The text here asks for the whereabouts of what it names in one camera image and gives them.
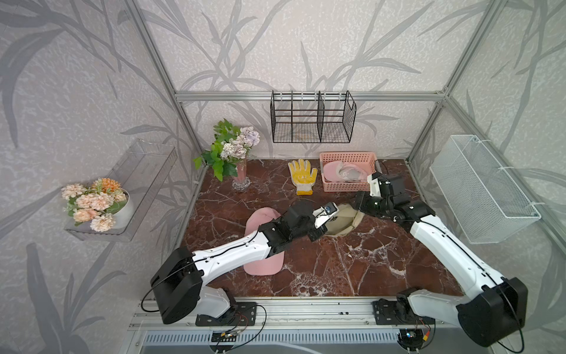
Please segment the pink baseball cap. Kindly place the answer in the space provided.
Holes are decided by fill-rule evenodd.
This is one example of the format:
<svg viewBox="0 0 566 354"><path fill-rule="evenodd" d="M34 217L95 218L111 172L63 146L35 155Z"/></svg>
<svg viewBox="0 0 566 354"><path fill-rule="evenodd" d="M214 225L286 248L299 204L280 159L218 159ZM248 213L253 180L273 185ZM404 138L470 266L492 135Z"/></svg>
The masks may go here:
<svg viewBox="0 0 566 354"><path fill-rule="evenodd" d="M334 161L323 166L324 180L332 183L365 182L368 173L358 165Z"/></svg>

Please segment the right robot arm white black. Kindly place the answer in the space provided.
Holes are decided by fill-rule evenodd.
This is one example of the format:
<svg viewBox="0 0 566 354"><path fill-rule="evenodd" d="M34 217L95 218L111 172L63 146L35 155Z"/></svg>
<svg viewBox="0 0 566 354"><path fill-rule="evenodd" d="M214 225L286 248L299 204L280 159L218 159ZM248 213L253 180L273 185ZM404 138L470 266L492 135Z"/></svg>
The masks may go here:
<svg viewBox="0 0 566 354"><path fill-rule="evenodd" d="M429 319L445 322L460 327L484 348L523 332L529 291L522 281L504 277L469 250L433 209L411 199L401 176L375 172L367 181L369 189L357 193L354 208L400 225L435 255L463 292L461 296L448 296L406 289L394 300L374 302L377 323L419 325Z"/></svg>

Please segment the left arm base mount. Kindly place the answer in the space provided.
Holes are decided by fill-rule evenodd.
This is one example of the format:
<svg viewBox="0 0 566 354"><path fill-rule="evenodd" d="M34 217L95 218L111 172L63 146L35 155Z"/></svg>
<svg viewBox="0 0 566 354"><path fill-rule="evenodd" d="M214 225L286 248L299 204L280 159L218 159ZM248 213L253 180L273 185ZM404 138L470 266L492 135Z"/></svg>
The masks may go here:
<svg viewBox="0 0 566 354"><path fill-rule="evenodd" d="M254 326L256 302L237 302L228 289L205 287L196 310L198 327Z"/></svg>

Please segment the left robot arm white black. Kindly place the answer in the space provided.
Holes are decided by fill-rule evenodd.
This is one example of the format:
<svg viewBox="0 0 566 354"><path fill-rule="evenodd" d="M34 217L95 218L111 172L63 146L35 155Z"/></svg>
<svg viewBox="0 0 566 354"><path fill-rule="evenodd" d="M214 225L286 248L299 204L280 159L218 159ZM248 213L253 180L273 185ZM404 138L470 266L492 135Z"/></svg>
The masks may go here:
<svg viewBox="0 0 566 354"><path fill-rule="evenodd" d="M230 243L200 251L174 250L150 280L149 292L155 297L162 323L171 325L188 315L223 317L237 303L225 290L210 288L209 283L248 263L283 253L296 239L317 241L337 213L333 202L314 209L312 203L298 201L278 218Z"/></svg>

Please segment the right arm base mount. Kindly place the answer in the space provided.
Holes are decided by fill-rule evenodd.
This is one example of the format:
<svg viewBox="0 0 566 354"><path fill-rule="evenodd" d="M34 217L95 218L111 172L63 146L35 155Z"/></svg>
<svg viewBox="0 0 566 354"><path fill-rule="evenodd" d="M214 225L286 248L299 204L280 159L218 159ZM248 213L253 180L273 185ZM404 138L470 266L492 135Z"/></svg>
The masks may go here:
<svg viewBox="0 0 566 354"><path fill-rule="evenodd" d="M409 302L408 296L417 291L410 288L401 291L393 300L378 299L371 303L377 325L434 325L436 320L430 317L417 316Z"/></svg>

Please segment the beige baseball cap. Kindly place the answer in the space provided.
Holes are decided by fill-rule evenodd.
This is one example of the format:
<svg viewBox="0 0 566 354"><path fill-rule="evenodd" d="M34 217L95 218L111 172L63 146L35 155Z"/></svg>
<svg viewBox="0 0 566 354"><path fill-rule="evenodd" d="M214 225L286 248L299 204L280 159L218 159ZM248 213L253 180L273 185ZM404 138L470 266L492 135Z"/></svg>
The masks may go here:
<svg viewBox="0 0 566 354"><path fill-rule="evenodd" d="M325 224L326 236L343 237L355 230L362 222L365 214L349 204L338 205L338 213Z"/></svg>

